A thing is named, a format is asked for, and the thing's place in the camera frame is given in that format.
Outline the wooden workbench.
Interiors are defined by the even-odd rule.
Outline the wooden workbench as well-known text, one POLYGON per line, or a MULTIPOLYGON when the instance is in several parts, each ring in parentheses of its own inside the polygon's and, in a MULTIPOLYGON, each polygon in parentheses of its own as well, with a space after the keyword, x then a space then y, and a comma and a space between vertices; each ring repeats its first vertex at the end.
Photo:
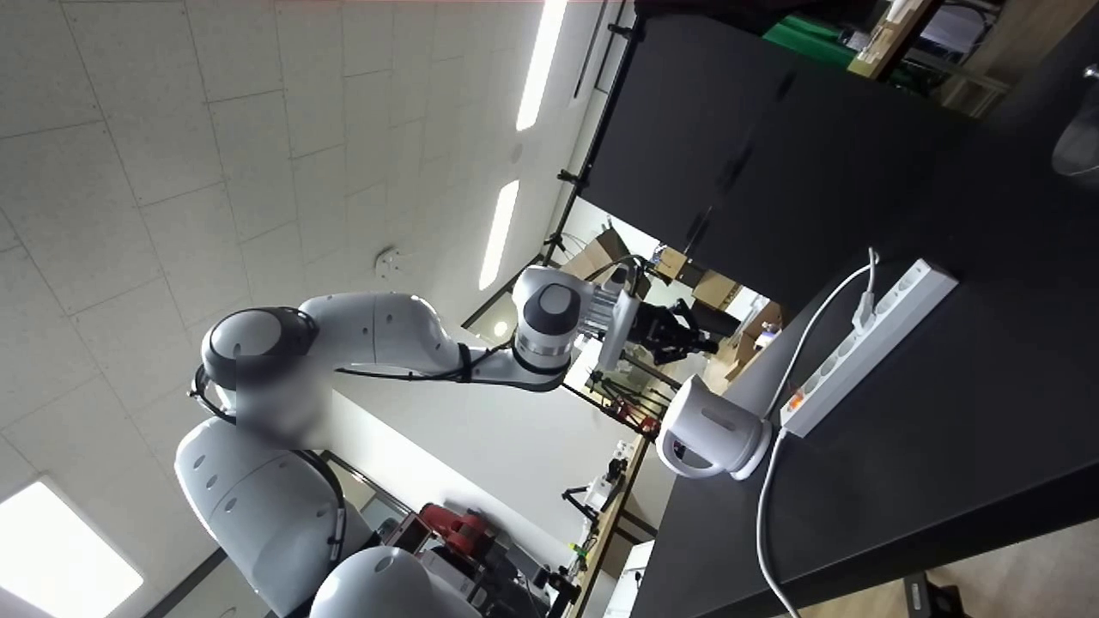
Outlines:
POLYGON ((612 500, 607 501, 607 508, 599 514, 596 523, 587 525, 587 536, 584 537, 580 550, 574 551, 574 558, 567 566, 567 580, 576 593, 562 611, 562 618, 582 618, 612 540, 615 536, 628 536, 619 530, 619 525, 624 515, 632 516, 628 511, 628 498, 635 488, 648 446, 650 442, 645 437, 636 437, 630 446, 622 450, 628 457, 628 465, 623 470, 620 488, 612 500))

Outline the long ceiling light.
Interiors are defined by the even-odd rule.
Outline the long ceiling light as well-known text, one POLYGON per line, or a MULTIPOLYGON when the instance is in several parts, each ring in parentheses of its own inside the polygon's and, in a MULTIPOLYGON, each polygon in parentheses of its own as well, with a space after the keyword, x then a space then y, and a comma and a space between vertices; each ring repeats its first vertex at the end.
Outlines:
POLYGON ((482 266, 477 279, 479 290, 487 290, 499 275, 518 194, 519 180, 514 179, 502 186, 497 195, 489 235, 484 247, 482 266))
POLYGON ((562 23, 567 12, 568 0, 544 0, 539 16, 532 55, 528 65, 525 87, 519 98, 515 120, 517 132, 533 128, 537 122, 539 109, 544 99, 555 51, 560 38, 562 23))

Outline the black backdrop panel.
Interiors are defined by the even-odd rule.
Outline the black backdrop panel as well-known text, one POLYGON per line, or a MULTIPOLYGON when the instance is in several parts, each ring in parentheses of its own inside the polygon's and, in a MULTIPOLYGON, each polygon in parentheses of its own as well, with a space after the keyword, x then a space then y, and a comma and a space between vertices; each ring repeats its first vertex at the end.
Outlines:
POLYGON ((882 251, 974 126, 707 16, 636 26, 582 198, 788 309, 882 251))

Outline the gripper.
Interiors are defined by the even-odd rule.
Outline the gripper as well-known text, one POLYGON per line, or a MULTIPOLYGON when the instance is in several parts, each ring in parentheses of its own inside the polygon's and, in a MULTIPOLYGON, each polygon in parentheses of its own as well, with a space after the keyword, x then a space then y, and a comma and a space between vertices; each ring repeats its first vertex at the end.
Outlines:
POLYGON ((635 313, 635 343, 647 349, 653 363, 671 363, 691 354, 714 354, 720 344, 701 331, 691 306, 679 298, 671 305, 641 302, 635 313))

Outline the green cloth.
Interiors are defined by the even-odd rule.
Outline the green cloth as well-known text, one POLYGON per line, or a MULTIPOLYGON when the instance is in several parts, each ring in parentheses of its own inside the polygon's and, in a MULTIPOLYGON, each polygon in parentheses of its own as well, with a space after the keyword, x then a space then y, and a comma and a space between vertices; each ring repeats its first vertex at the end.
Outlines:
POLYGON ((848 46, 851 27, 821 22, 813 16, 787 15, 762 38, 825 65, 847 68, 859 51, 848 46))

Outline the red machine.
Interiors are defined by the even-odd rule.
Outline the red machine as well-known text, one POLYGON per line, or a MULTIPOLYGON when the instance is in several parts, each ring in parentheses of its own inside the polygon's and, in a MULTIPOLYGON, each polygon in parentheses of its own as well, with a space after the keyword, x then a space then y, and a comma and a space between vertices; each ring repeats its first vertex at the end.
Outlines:
POLYGON ((435 503, 428 503, 417 516, 452 552, 463 558, 486 560, 497 545, 497 528, 477 510, 457 512, 435 503))

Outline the black backdrop stand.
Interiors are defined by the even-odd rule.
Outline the black backdrop stand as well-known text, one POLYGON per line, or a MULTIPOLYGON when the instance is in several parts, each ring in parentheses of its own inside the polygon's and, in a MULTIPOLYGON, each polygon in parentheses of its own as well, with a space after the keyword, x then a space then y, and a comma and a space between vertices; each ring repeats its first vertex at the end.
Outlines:
POLYGON ((602 137, 604 137, 607 125, 610 122, 610 115, 615 110, 617 98, 622 86, 622 79, 624 75, 628 75, 629 63, 632 62, 633 55, 635 54, 635 47, 641 38, 644 38, 644 21, 641 20, 641 24, 633 24, 632 27, 625 27, 624 25, 617 25, 611 23, 608 25, 608 30, 611 32, 611 43, 615 43, 617 38, 620 38, 624 47, 622 47, 622 54, 619 59, 617 59, 615 71, 612 74, 612 79, 608 90, 600 90, 596 88, 597 93, 606 93, 602 99, 602 106, 599 108, 599 113, 597 115, 597 123, 593 125, 592 137, 588 142, 588 148, 585 152, 584 161, 580 165, 580 172, 571 173, 567 169, 562 169, 557 174, 557 179, 564 183, 568 188, 567 200, 562 208, 560 218, 558 218, 557 227, 553 228, 550 238, 544 242, 544 250, 539 254, 539 265, 551 266, 555 265, 553 257, 555 251, 560 249, 565 251, 564 244, 564 230, 567 225, 569 216, 571 216, 571 210, 574 207, 574 201, 580 198, 580 195, 588 187, 589 176, 593 169, 593 161, 598 155, 600 145, 602 143, 602 137))

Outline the white electric kettle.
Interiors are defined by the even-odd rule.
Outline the white electric kettle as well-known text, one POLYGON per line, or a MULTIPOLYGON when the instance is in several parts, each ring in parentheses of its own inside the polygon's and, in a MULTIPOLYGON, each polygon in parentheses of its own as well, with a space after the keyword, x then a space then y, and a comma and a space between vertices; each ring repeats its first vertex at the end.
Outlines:
POLYGON ((681 477, 726 474, 741 482, 764 460, 773 431, 768 421, 729 402, 693 375, 668 404, 655 446, 664 465, 681 477))

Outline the wooden shelf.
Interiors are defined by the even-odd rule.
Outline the wooden shelf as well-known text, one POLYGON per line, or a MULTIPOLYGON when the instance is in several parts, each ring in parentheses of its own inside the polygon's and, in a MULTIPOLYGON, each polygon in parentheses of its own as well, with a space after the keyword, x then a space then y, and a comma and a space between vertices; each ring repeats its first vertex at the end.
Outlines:
POLYGON ((972 51, 981 46, 1002 12, 1001 5, 987 0, 890 0, 890 7, 872 27, 867 42, 855 52, 847 71, 869 81, 889 82, 903 65, 924 70, 939 79, 939 85, 929 89, 926 98, 943 108, 981 118, 1009 93, 1011 86, 967 67, 972 51, 963 52, 959 59, 953 60, 917 47, 917 38, 942 8, 970 10, 981 19, 981 31, 972 51))

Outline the square ceiling light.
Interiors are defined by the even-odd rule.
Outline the square ceiling light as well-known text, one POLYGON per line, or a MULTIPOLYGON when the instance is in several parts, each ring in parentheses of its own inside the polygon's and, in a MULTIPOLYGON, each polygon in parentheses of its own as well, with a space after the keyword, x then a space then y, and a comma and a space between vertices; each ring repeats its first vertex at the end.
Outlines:
POLYGON ((109 618, 143 583, 47 482, 0 500, 0 591, 49 618, 109 618))

